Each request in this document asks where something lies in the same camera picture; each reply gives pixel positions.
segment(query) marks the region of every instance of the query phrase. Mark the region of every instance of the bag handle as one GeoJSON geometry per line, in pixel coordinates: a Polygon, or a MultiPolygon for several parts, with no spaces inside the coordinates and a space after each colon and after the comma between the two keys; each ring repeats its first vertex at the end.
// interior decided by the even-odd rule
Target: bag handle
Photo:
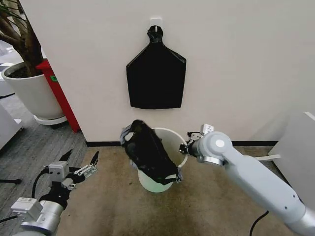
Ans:
{"type": "Polygon", "coordinates": [[[150,38],[150,43],[162,43],[163,30],[160,26],[151,26],[147,35],[150,38]]]}

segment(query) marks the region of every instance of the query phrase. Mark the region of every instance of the white bucket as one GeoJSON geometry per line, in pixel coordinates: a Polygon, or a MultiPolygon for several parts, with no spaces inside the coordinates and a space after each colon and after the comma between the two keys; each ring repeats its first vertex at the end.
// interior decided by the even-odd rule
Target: white bucket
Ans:
{"type": "MultiPolygon", "coordinates": [[[[179,152],[179,146],[183,143],[186,145],[186,141],[175,131],[166,128],[154,128],[157,136],[162,139],[162,144],[168,157],[181,168],[187,161],[188,156],[179,152]]],[[[155,182],[148,177],[141,170],[138,170],[138,177],[141,185],[150,192],[161,193],[169,189],[173,182],[163,185],[155,182]]],[[[167,178],[176,178],[176,175],[171,175],[167,178]]]]}

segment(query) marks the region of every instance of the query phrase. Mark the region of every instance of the white furniture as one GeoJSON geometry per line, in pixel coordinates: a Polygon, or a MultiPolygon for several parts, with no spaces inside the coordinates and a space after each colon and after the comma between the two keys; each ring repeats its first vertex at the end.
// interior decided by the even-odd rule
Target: white furniture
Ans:
{"type": "Polygon", "coordinates": [[[22,120],[13,119],[0,105],[0,149],[22,128],[22,120]]]}
{"type": "MultiPolygon", "coordinates": [[[[5,69],[11,65],[14,65],[14,64],[13,63],[1,64],[0,65],[0,71],[2,71],[3,69],[5,69]]],[[[10,94],[14,94],[14,91],[11,88],[11,86],[6,81],[4,81],[3,77],[0,74],[0,97],[5,97],[5,96],[8,96],[10,94]]]]}
{"type": "Polygon", "coordinates": [[[269,152],[301,200],[315,210],[315,113],[304,112],[289,122],[283,137],[269,152]]]}

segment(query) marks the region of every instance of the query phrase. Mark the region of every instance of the plant pot base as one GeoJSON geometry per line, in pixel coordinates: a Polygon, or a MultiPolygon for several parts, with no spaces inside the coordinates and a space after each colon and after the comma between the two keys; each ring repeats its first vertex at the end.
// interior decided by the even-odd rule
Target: plant pot base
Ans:
{"type": "Polygon", "coordinates": [[[67,121],[67,118],[65,116],[57,118],[57,119],[40,119],[34,115],[34,118],[37,121],[37,123],[43,124],[43,125],[54,125],[54,124],[60,124],[67,121]]]}

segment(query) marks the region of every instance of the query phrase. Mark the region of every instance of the red cabinet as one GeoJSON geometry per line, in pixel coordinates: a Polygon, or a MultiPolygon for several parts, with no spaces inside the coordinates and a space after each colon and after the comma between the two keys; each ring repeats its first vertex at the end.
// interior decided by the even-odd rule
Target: red cabinet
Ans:
{"type": "Polygon", "coordinates": [[[67,118],[73,132],[78,132],[80,130],[80,126],[78,124],[77,119],[75,118],[72,109],[61,89],[58,80],[54,74],[53,69],[51,68],[47,59],[45,59],[41,64],[39,64],[37,69],[43,71],[51,90],[53,91],[59,105],[61,106],[65,117],[67,118]]]}

